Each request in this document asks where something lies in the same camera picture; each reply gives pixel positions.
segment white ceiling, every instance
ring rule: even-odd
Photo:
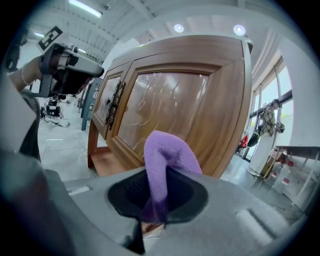
[[[266,41],[268,29],[261,24],[243,18],[226,15],[191,15],[174,16],[163,22],[145,27],[147,22],[182,7],[194,7],[203,4],[218,4],[236,8],[253,8],[262,0],[79,0],[102,12],[96,16],[69,4],[68,0],[47,0],[33,12],[29,21],[29,36],[39,38],[34,33],[45,34],[54,26],[68,33],[72,43],[86,51],[86,54],[102,63],[113,46],[120,40],[135,37],[145,43],[153,39],[180,35],[173,27],[179,23],[184,26],[181,33],[225,33],[232,34],[233,27],[241,24],[246,28],[246,35],[253,41],[252,64],[255,64]]]

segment ceiling light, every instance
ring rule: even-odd
[[[185,29],[184,29],[184,26],[180,25],[180,24],[175,24],[174,25],[174,30],[178,33],[182,33]]]
[[[246,29],[244,26],[241,25],[235,25],[233,28],[233,32],[237,35],[237,36],[243,36],[246,33]]]
[[[84,53],[84,54],[86,54],[87,52],[85,51],[85,50],[82,50],[82,49],[78,49],[78,51],[80,51],[80,52],[82,52],[82,53]]]
[[[97,16],[98,18],[100,18],[102,16],[102,12],[101,11],[97,11],[91,7],[89,7],[88,5],[85,5],[84,3],[82,2],[79,2],[77,0],[69,0],[69,4],[72,4],[74,6],[77,6],[81,9],[84,9],[85,11],[93,14],[94,16]]]
[[[34,33],[36,36],[44,38],[45,36],[43,34],[39,34],[39,33]]]

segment white wall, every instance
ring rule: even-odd
[[[23,45],[20,49],[20,58],[18,60],[18,63],[16,65],[16,67],[18,69],[22,68],[22,66],[26,63],[28,63],[29,61],[31,61],[33,58],[40,56],[41,52],[40,50],[37,48],[37,44],[35,42],[30,42],[28,41],[25,45]],[[32,85],[32,91],[34,93],[39,92],[39,87],[40,87],[40,81],[36,80],[35,82],[33,82]]]
[[[112,48],[112,50],[109,52],[108,56],[105,58],[102,67],[104,68],[104,73],[102,76],[100,76],[102,79],[105,77],[108,68],[110,67],[111,62],[116,59],[117,57],[121,56],[128,50],[140,45],[140,43],[132,38],[127,42],[119,41],[115,44],[115,46]]]
[[[320,146],[320,70],[292,41],[279,44],[293,95],[291,146]]]

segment floor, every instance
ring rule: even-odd
[[[294,223],[304,215],[297,206],[291,206],[292,201],[288,197],[276,192],[261,178],[247,172],[246,169],[248,167],[249,163],[247,161],[234,155],[221,176],[221,179],[248,190],[255,197],[261,199],[281,213],[289,223]]]
[[[97,172],[87,167],[87,149],[89,124],[86,130],[81,130],[81,111],[77,107],[77,99],[68,96],[59,103],[63,116],[70,122],[62,127],[51,122],[40,120],[38,128],[38,145],[42,166],[45,169],[57,171],[62,181],[78,180],[97,177]],[[39,100],[43,106],[45,100]],[[106,142],[98,138],[98,146],[105,146]]]

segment purple towel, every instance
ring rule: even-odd
[[[179,137],[154,130],[144,144],[144,161],[150,188],[142,219],[163,223],[168,211],[166,167],[202,174],[198,160],[188,144]]]

